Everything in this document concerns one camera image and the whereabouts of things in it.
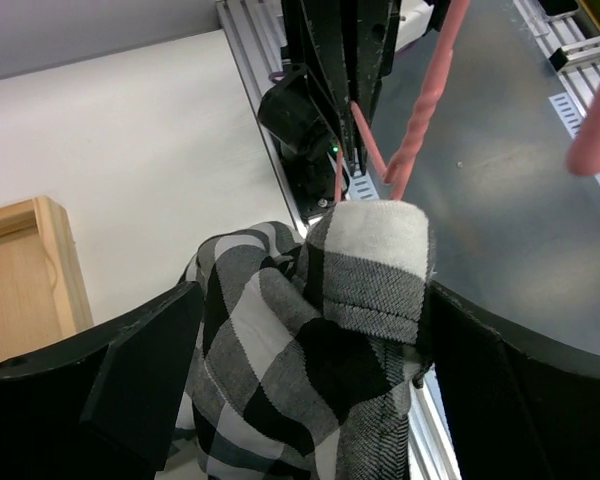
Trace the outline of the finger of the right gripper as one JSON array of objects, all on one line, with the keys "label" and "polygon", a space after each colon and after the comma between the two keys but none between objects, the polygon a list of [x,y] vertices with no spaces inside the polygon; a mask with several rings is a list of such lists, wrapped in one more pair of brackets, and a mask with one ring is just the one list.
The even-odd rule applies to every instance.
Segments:
[{"label": "finger of the right gripper", "polygon": [[347,167],[367,170],[367,152],[353,116],[356,104],[367,121],[375,115],[382,79],[392,68],[398,25],[396,1],[360,0],[347,3]]},{"label": "finger of the right gripper", "polygon": [[355,172],[355,135],[339,1],[301,1],[308,89],[340,144],[348,171]]}]

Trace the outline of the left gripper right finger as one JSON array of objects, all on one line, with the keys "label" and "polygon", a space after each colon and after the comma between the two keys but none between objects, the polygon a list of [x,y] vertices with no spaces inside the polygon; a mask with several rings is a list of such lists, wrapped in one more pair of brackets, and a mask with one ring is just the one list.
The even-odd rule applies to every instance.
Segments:
[{"label": "left gripper right finger", "polygon": [[464,479],[600,479],[600,355],[429,288],[435,374]]}]

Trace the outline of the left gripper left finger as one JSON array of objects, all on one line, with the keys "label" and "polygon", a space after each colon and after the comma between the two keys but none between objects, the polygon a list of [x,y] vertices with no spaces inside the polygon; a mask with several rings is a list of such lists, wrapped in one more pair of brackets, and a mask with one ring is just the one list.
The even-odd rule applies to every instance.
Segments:
[{"label": "left gripper left finger", "polygon": [[198,283],[0,363],[0,479],[151,479],[203,313]]}]

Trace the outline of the black white checked shirt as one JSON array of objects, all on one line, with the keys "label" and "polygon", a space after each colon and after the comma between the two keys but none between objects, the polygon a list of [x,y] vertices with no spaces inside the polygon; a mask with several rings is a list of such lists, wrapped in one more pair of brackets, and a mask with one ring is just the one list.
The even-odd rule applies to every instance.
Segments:
[{"label": "black white checked shirt", "polygon": [[306,235],[207,239],[183,273],[204,313],[181,405],[211,479],[405,479],[410,390],[431,359],[427,215],[343,201]]}]

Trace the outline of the pink wire hanger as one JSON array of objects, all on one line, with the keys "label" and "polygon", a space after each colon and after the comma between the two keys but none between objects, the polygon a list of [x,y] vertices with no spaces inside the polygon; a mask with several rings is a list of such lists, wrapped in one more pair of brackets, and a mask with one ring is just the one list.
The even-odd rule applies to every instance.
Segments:
[{"label": "pink wire hanger", "polygon": [[[456,0],[450,3],[447,18],[429,62],[420,95],[414,104],[405,136],[388,163],[383,160],[367,120],[359,107],[356,104],[352,105],[356,126],[370,154],[372,164],[383,181],[391,186],[389,196],[391,200],[400,200],[404,194],[431,118],[444,93],[452,64],[453,47],[469,5],[468,0]],[[600,105],[600,85],[588,109],[587,117],[592,115],[595,105]]]}]

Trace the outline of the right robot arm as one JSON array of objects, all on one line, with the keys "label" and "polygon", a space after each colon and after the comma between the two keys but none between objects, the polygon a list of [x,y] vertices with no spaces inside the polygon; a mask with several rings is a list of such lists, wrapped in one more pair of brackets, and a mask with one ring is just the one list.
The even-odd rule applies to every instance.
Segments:
[{"label": "right robot arm", "polygon": [[393,66],[398,1],[284,1],[282,76],[257,118],[276,139],[302,220],[322,214],[366,173],[351,106],[372,120]]}]

